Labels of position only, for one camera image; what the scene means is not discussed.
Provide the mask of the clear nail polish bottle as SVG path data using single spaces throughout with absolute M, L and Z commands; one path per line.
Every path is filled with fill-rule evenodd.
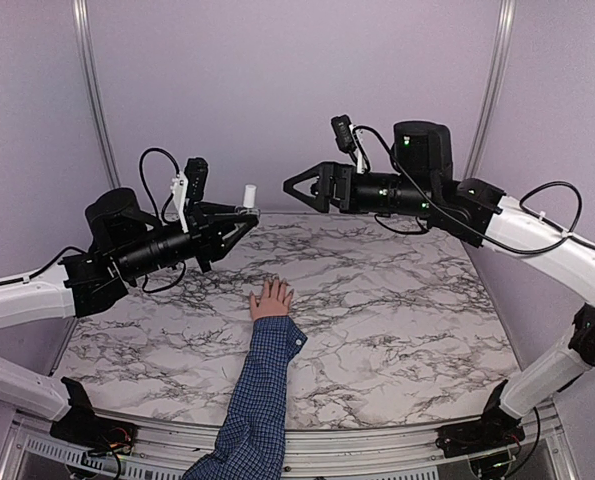
M 245 207 L 245 206 L 237 206 L 235 208 L 235 213 L 239 216 L 255 216 L 258 218 L 260 216 L 260 211 L 258 208 L 255 207 Z

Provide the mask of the blue checked shirt forearm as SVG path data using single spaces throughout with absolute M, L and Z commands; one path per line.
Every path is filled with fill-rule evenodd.
M 287 374 L 307 336 L 288 316 L 254 322 L 248 354 L 211 453 L 185 479 L 279 479 L 286 440 Z

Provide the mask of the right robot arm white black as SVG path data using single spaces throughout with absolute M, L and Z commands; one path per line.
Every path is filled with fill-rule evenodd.
M 422 231 L 440 229 L 476 248 L 506 253 L 568 287 L 583 300 L 571 329 L 526 369 L 502 381 L 481 416 L 439 428 L 436 444 L 448 457 L 498 448 L 524 438 L 522 419 L 537 405 L 595 369 L 595 243 L 528 208 L 523 199 L 476 178 L 453 178 L 449 129 L 403 121 L 386 146 L 391 173 L 371 169 L 347 116 L 331 122 L 349 162 L 326 161 L 288 180 L 284 191 L 326 213 L 405 215 Z

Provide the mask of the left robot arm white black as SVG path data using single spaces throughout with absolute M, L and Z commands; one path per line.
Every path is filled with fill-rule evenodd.
M 253 186 L 229 206 L 185 197 L 165 224 L 143 211 L 135 192 L 110 190 L 85 210 L 93 242 L 67 247 L 35 272 L 0 279 L 0 330 L 45 319 L 93 316 L 111 309 L 141 278 L 197 261 L 210 271 L 259 223 Z M 83 445 L 102 438 L 103 423 L 83 385 L 41 375 L 0 357 L 0 401 L 51 421 Z

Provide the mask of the person's bare hand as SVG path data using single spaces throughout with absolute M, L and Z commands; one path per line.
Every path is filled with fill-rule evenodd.
M 265 280 L 259 295 L 250 292 L 249 310 L 253 321 L 266 317 L 288 316 L 293 299 L 293 291 L 288 290 L 286 280 L 274 278 Z

